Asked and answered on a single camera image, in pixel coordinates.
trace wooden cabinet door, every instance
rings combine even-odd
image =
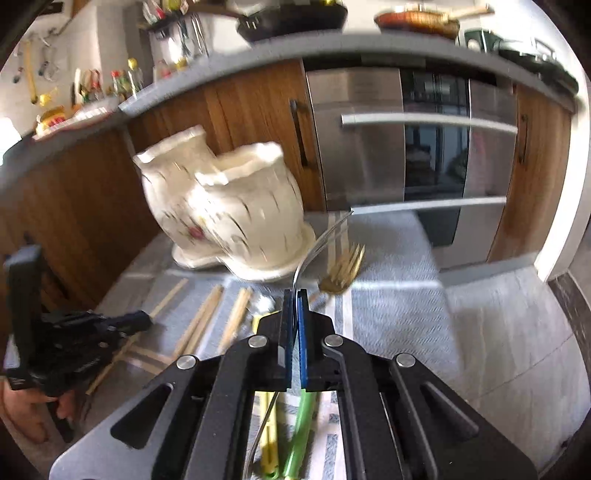
[[[277,142],[300,187],[304,210],[326,210],[301,61],[248,70],[204,88],[220,151],[256,142]]]
[[[517,87],[519,132],[511,183],[488,261],[539,251],[562,193],[570,113],[544,95]]]

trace white ceramic pot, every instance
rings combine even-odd
[[[315,238],[300,191],[275,143],[216,158],[201,127],[135,156],[152,214],[182,266],[225,263],[245,280],[293,272]]]

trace frying pan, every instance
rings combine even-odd
[[[284,4],[266,7],[252,15],[202,2],[189,5],[191,13],[223,15],[238,19],[236,31],[247,42],[313,30],[340,30],[347,20],[347,9],[335,1],[306,5]]]
[[[374,21],[382,31],[406,30],[455,40],[460,31],[459,19],[494,12],[488,4],[450,12],[428,9],[424,5],[406,5],[394,11],[381,13],[374,18]]]

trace black wok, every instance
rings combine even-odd
[[[292,33],[340,30],[347,20],[347,9],[335,2],[285,4],[266,7],[252,15],[243,15],[224,7],[199,2],[190,5],[189,12],[237,18],[236,31],[249,43]]]

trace pot saucer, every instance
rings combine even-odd
[[[298,252],[283,265],[269,269],[252,268],[243,263],[232,260],[222,253],[221,250],[210,250],[207,252],[182,250],[177,245],[173,247],[173,258],[175,262],[184,268],[200,269],[211,267],[216,264],[225,264],[228,269],[241,280],[245,281],[275,281],[290,275],[296,271],[301,260],[308,254],[310,248],[316,241],[314,229],[308,224],[303,223],[301,228],[302,244]]]

